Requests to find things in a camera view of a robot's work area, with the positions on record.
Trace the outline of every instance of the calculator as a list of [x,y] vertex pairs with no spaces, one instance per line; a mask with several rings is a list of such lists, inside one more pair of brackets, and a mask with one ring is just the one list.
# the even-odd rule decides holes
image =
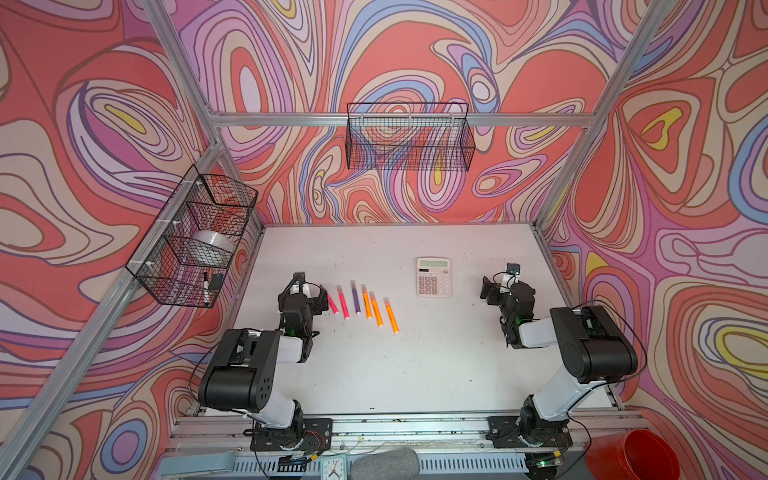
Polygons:
[[451,296],[451,260],[438,257],[417,259],[416,279],[419,296]]

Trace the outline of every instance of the white tabletop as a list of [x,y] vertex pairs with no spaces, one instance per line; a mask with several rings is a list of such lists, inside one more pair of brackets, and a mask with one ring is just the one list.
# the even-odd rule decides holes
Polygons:
[[[451,298],[416,294],[416,258],[452,261]],[[536,289],[536,318],[564,301],[525,224],[266,229],[236,328],[276,329],[277,295],[294,272],[323,284],[335,303],[342,285],[351,318],[315,316],[309,359],[279,364],[274,387],[307,414],[464,412],[519,409],[562,365],[557,346],[506,348],[497,306],[480,300],[482,277],[520,263]],[[349,281],[376,294],[379,328],[354,313]],[[388,297],[400,333],[392,334]],[[582,407],[610,407],[603,389]]]

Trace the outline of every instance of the patterned backdrop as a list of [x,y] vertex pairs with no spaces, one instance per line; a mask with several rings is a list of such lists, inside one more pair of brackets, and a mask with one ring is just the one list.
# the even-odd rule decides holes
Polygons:
[[[353,100],[591,111],[645,10],[611,2],[164,0],[222,111]],[[141,0],[0,2],[0,439],[151,225],[204,136]],[[547,230],[580,298],[624,312],[651,364],[623,396],[688,478],[766,471],[764,2],[685,0]],[[343,129],[223,132],[269,222],[530,220],[576,136],[478,128],[467,174],[342,166]],[[139,293],[29,478],[146,478],[190,405],[215,309]]]
[[622,385],[685,477],[768,478],[768,5],[679,2],[546,230],[650,364]]
[[[206,146],[138,3],[0,2],[0,441]],[[215,309],[136,295],[27,480],[149,476],[252,244]]]
[[[218,111],[464,100],[475,112],[565,113],[592,111],[644,11],[629,0],[197,0],[172,18]],[[578,134],[479,127],[469,173],[405,174],[349,172],[345,131],[223,136],[266,223],[360,223],[533,220]]]

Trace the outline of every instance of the analog clock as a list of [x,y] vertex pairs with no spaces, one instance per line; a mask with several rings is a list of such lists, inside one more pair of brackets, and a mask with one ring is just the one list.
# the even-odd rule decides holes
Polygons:
[[346,480],[346,455],[334,455],[320,460],[322,480]]

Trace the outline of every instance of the black wire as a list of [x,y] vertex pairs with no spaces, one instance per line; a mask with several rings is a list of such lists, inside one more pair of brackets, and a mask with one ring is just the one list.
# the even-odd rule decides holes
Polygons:
[[207,357],[208,354],[211,353],[216,347],[218,347],[220,343],[222,343],[224,340],[228,339],[234,333],[237,333],[239,335],[242,332],[249,332],[249,331],[257,331],[257,330],[256,329],[249,329],[249,328],[232,330],[227,335],[221,337],[221,339],[218,342],[214,343],[213,346],[211,346],[208,349],[208,351],[205,352],[205,354],[203,356],[201,356],[199,360],[197,360],[197,363],[194,364],[194,368],[192,368],[192,373],[190,374],[190,381],[187,383],[187,390],[189,391],[190,395],[192,395],[192,398],[194,399],[195,402],[200,403],[200,399],[197,398],[197,395],[192,393],[192,379],[194,378],[195,372],[200,367],[200,364],[203,362],[203,360],[205,360],[205,357]]
[[582,427],[584,427],[584,431],[587,433],[587,437],[589,438],[589,441],[588,441],[587,447],[584,449],[584,451],[581,453],[581,455],[579,455],[579,458],[576,458],[576,461],[575,461],[575,462],[573,462],[573,463],[571,463],[571,466],[569,466],[568,468],[566,468],[566,469],[565,469],[563,472],[561,472],[561,473],[560,473],[558,476],[554,477],[554,479],[553,479],[553,480],[557,480],[558,478],[563,478],[563,477],[565,476],[565,474],[566,474],[566,473],[570,472],[570,471],[571,471],[571,468],[573,468],[573,467],[574,467],[574,465],[576,465],[577,463],[579,463],[579,462],[581,461],[581,459],[582,459],[582,458],[583,458],[583,457],[584,457],[584,456],[587,454],[587,452],[589,452],[589,448],[592,446],[592,435],[590,435],[590,433],[589,433],[589,429],[587,429],[587,426],[586,426],[585,424],[583,424],[583,423],[579,422],[577,419],[574,419],[573,417],[571,417],[571,413],[570,413],[570,412],[566,412],[566,414],[568,415],[568,418],[569,418],[571,421],[573,421],[573,422],[576,422],[577,424],[579,424],[579,425],[581,425]]
[[301,273],[296,273],[295,275],[293,275],[293,278],[290,279],[290,281],[288,282],[288,285],[286,285],[286,287],[283,289],[283,292],[280,295],[277,296],[277,298],[280,299],[278,307],[280,308],[281,312],[283,311],[283,306],[285,306],[286,294],[290,291],[290,287],[292,287],[293,284],[299,278],[301,278]]
[[256,453],[256,452],[253,452],[253,454],[256,456],[256,463],[259,464],[259,470],[261,470],[261,472],[264,474],[264,476],[267,478],[267,480],[271,480],[270,476],[267,475],[266,472],[264,471],[264,467],[261,466],[261,462],[259,461],[259,454]]
[[632,374],[632,375],[630,375],[628,377],[624,377],[623,379],[620,379],[620,380],[618,380],[616,382],[606,382],[605,385],[613,385],[613,384],[617,384],[617,383],[627,382],[629,380],[637,378],[638,376],[641,375],[642,372],[645,371],[646,368],[648,368],[648,351],[645,349],[645,345],[643,345],[643,342],[640,340],[640,337],[637,336],[637,334],[634,332],[634,329],[630,326],[630,324],[627,322],[627,320],[625,320],[624,317],[622,317],[621,314],[619,312],[617,312],[616,309],[610,303],[606,302],[605,300],[599,299],[599,298],[598,299],[593,299],[593,300],[588,300],[587,302],[583,302],[583,303],[579,304],[575,308],[578,308],[579,306],[583,306],[585,303],[595,303],[595,302],[602,303],[603,305],[608,307],[611,310],[611,312],[615,313],[617,317],[619,317],[619,320],[621,320],[621,322],[629,329],[629,331],[632,332],[632,336],[637,340],[637,343],[640,344],[640,348],[641,348],[641,350],[643,350],[643,358],[645,359],[645,362],[643,362],[643,368],[638,370],[636,373],[634,373],[634,374]]

